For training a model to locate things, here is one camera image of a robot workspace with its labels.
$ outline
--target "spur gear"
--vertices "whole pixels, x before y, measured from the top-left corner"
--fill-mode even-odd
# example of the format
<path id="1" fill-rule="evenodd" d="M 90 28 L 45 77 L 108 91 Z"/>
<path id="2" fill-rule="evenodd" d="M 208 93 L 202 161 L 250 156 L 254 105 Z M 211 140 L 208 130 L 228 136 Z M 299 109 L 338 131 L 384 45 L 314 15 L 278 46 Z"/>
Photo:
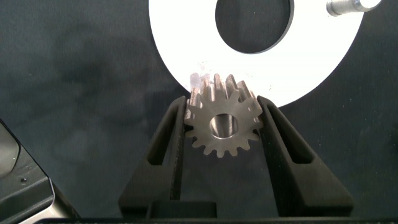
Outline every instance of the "spur gear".
<path id="1" fill-rule="evenodd" d="M 196 137 L 193 147 L 205 146 L 204 154 L 217 151 L 217 157 L 229 151 L 237 156 L 237 148 L 249 150 L 248 140 L 259 140 L 255 129 L 262 128 L 260 104 L 244 81 L 236 84 L 233 75 L 224 83 L 218 74 L 214 83 L 203 79 L 200 88 L 192 88 L 184 122 L 193 126 L 186 137 Z"/>

